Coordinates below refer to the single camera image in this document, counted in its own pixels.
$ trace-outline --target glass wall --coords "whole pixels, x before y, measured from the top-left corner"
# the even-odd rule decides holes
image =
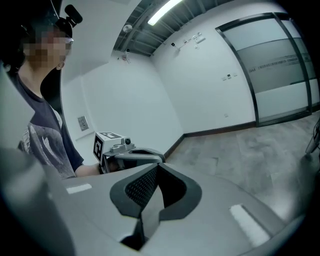
[[[310,89],[311,89],[312,105],[313,106],[318,105],[320,103],[319,86],[318,86],[318,81],[317,81],[316,73],[314,70],[314,66],[311,61],[310,55],[308,53],[307,47],[305,46],[305,43],[302,40],[301,35],[296,30],[295,26],[290,20],[282,20],[282,23],[288,29],[297,47],[299,48],[299,51],[302,55],[302,58],[306,67],[306,71],[308,73]]]
[[[298,56],[274,18],[239,25],[223,33],[249,75],[259,123],[308,109],[307,86]],[[303,48],[301,38],[296,40],[299,41],[299,48],[304,50],[305,62],[308,62],[308,52]],[[308,72],[310,77],[314,77],[311,67],[308,67]]]

